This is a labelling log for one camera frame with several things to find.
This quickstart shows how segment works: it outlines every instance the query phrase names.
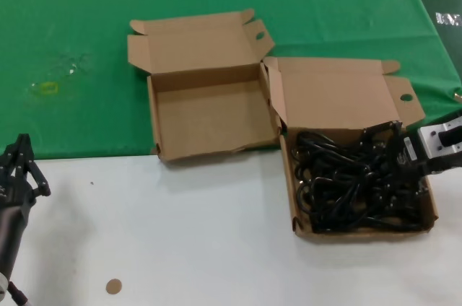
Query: yellow stain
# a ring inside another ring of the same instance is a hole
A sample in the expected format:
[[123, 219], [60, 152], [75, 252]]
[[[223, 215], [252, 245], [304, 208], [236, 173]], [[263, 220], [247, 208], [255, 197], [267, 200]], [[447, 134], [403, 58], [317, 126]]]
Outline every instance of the yellow stain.
[[42, 82], [38, 90], [41, 95], [55, 95], [59, 92], [58, 82]]

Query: box lid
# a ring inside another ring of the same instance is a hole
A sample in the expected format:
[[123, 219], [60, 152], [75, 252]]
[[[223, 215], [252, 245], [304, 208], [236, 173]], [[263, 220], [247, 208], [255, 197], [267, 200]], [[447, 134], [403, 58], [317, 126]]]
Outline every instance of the box lid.
[[256, 64], [274, 47], [252, 9], [154, 21], [132, 20], [128, 61], [151, 74]]
[[397, 61], [267, 57], [264, 63], [271, 104], [287, 128], [408, 126], [425, 117], [410, 81], [389, 76], [400, 69]]

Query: white table surface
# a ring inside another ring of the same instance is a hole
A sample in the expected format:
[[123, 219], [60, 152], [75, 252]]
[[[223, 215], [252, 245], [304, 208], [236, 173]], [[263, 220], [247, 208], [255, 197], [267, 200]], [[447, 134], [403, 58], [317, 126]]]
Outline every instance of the white table surface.
[[155, 156], [38, 164], [52, 196], [12, 276], [34, 306], [462, 303], [462, 169], [432, 177], [428, 235], [315, 244], [291, 231], [280, 152], [171, 170]]

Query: empty cardboard box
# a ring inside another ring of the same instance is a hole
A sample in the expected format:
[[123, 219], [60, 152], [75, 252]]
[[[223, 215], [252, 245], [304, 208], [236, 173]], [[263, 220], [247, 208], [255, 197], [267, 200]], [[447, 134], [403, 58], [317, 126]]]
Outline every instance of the empty cardboard box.
[[278, 142], [261, 63], [274, 47], [253, 10], [131, 21], [128, 60], [148, 71], [157, 154], [170, 161]]
[[[393, 76], [396, 61], [337, 58], [265, 58], [271, 104], [287, 127], [279, 137], [287, 179], [292, 229], [299, 236], [399, 237], [416, 233], [361, 229], [338, 234], [316, 234], [308, 216], [297, 206], [298, 180], [290, 150], [301, 130], [319, 131], [341, 144], [357, 140], [364, 128], [389, 121], [406, 127], [424, 118], [424, 111], [408, 79]], [[422, 200], [423, 222], [428, 231], [437, 212], [432, 190]]]

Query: bundle of black cables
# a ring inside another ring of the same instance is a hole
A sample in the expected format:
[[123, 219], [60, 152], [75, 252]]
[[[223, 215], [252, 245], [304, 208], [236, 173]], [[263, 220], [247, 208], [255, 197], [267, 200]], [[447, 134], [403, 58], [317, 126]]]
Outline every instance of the bundle of black cables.
[[314, 232], [422, 230], [419, 198], [426, 188], [393, 176], [384, 141], [362, 139], [344, 146], [302, 131], [292, 156], [300, 182], [297, 204]]

